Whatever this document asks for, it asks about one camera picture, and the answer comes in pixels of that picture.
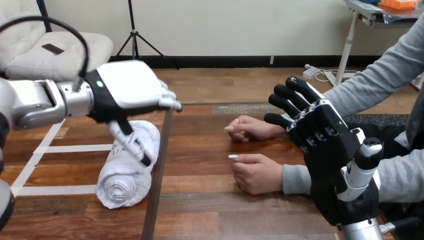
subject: white robotic hand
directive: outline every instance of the white robotic hand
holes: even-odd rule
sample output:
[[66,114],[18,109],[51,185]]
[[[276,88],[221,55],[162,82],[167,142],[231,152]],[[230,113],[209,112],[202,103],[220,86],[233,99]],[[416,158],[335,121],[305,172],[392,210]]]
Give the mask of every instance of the white robotic hand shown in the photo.
[[142,61],[120,61],[104,64],[89,72],[86,81],[95,99],[90,115],[106,122],[112,135],[146,167],[151,164],[144,155],[143,143],[135,136],[127,116],[157,109],[183,109],[174,92],[159,80]]

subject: wooden table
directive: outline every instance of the wooden table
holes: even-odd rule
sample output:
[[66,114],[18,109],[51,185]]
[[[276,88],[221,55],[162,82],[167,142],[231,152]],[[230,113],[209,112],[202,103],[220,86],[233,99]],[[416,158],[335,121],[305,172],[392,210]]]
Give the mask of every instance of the wooden table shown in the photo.
[[[24,183],[23,195],[16,197],[14,214],[0,239],[342,239],[307,197],[253,196],[236,186],[230,154],[261,153],[280,164],[304,163],[301,151],[288,139],[232,143],[224,132],[229,122],[243,111],[262,118],[270,110],[245,106],[240,112],[235,107],[193,105],[174,113],[158,202],[149,202],[159,190],[153,184],[141,203],[114,210],[103,207],[93,192],[110,150],[49,152],[57,150],[51,146],[110,145],[113,138],[104,125],[89,118],[67,119]],[[161,130],[164,113],[132,119],[147,120]],[[9,136],[3,180],[15,182],[48,131],[47,127]],[[160,173],[159,165],[153,179]],[[63,186],[80,188],[63,193]],[[155,205],[156,218],[150,217]]]

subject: cushion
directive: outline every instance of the cushion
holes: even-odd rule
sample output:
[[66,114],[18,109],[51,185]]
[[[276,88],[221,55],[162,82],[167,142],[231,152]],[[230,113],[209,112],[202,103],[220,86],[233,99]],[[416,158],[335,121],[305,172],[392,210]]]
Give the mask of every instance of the cushion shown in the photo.
[[[104,35],[81,32],[88,44],[88,70],[106,63],[112,53],[113,43]],[[42,48],[53,44],[64,50],[59,55]],[[29,51],[16,56],[5,74],[12,80],[50,79],[55,82],[74,81],[82,67],[84,47],[72,33],[67,31],[48,32]]]
[[[40,16],[36,0],[0,0],[0,25],[23,16]],[[42,21],[22,22],[0,33],[0,72],[18,55],[26,53],[46,33]]]

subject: black robotic glove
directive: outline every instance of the black robotic glove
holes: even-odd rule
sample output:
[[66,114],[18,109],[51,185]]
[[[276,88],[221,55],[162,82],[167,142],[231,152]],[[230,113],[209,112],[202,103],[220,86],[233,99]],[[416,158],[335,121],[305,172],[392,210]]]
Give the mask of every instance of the black robotic glove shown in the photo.
[[330,101],[299,78],[275,86],[268,100],[286,114],[267,113],[264,120],[285,128],[304,152],[310,195],[324,218],[344,226],[377,217],[381,142],[350,130]]

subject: white wall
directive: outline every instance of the white wall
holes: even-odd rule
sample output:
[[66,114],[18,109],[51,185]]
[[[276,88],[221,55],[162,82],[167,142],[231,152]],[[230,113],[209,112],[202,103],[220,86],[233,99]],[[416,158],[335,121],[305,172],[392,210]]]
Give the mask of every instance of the white wall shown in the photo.
[[[45,4],[49,16],[111,38],[113,54],[129,36],[127,0]],[[132,0],[132,5],[136,29],[168,56],[341,55],[352,19],[342,0]],[[351,53],[381,55],[406,31],[358,22]],[[155,55],[146,44],[139,49]],[[128,44],[122,55],[131,54]]]

